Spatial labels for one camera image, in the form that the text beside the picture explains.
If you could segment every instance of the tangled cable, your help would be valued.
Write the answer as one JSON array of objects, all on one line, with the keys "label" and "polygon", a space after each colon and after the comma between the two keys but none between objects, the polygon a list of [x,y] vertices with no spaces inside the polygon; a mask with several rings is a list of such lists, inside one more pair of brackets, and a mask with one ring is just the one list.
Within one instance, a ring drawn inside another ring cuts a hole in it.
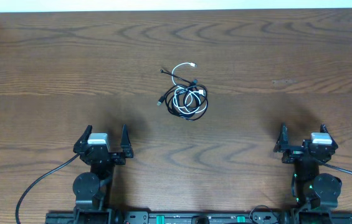
[{"label": "tangled cable", "polygon": [[[175,75],[175,69],[182,65],[196,67],[195,63],[184,62],[175,66],[171,73],[161,69],[161,73],[171,76],[174,86],[172,86],[163,96],[161,96],[157,105],[160,106],[163,102],[165,102],[170,114],[184,118],[187,121],[196,121],[205,114],[209,105],[207,100],[207,89],[204,85],[198,85],[197,80],[190,82]],[[186,82],[188,85],[176,83],[174,78]]]}]

